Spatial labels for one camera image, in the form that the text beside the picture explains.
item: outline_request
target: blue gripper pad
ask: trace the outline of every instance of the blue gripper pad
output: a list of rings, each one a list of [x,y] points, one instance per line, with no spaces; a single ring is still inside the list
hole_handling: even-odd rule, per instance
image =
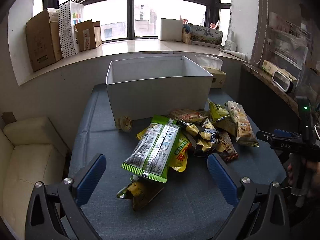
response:
[[[92,167],[89,169],[83,180],[77,187],[77,197],[75,199],[78,206],[87,204],[99,180],[107,167],[107,160],[104,155],[100,155]]]
[[[274,134],[281,137],[292,137],[292,133],[280,129],[275,129]]]
[[[237,187],[214,155],[208,156],[207,166],[226,202],[236,207],[239,203]]]

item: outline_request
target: open white storage bin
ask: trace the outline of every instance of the open white storage bin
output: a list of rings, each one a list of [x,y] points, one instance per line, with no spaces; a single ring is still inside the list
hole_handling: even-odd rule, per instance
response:
[[[205,106],[212,75],[184,56],[110,62],[106,86],[114,119],[132,120]]]

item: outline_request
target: paper shopping bag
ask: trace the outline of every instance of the paper shopping bag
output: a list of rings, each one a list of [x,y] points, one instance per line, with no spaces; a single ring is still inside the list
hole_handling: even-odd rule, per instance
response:
[[[83,21],[83,1],[71,0],[59,5],[59,36],[62,58],[79,53],[75,24]]]

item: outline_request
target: blue tablecloth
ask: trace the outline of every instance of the blue tablecloth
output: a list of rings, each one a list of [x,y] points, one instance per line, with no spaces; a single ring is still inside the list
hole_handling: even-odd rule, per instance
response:
[[[221,89],[211,89],[216,103],[232,100]],[[130,133],[116,129],[104,84],[92,91],[76,136],[69,175],[74,176],[96,153],[107,158],[107,168],[84,214],[102,239],[208,239],[214,236],[232,210],[207,170],[202,158],[190,156],[184,172],[169,170],[164,190],[145,208],[135,212],[131,200],[116,198],[130,183],[129,171],[120,167],[138,143],[136,134],[150,118],[133,121]],[[258,127],[250,119],[254,132]],[[269,144],[234,146],[239,158],[229,164],[239,176],[256,183],[282,182],[286,173]]]

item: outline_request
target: beige leather couch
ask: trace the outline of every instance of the beige leather couch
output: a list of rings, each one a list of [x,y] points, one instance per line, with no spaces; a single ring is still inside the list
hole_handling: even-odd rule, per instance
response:
[[[18,239],[34,184],[62,180],[67,147],[46,117],[8,124],[0,130],[0,216]]]

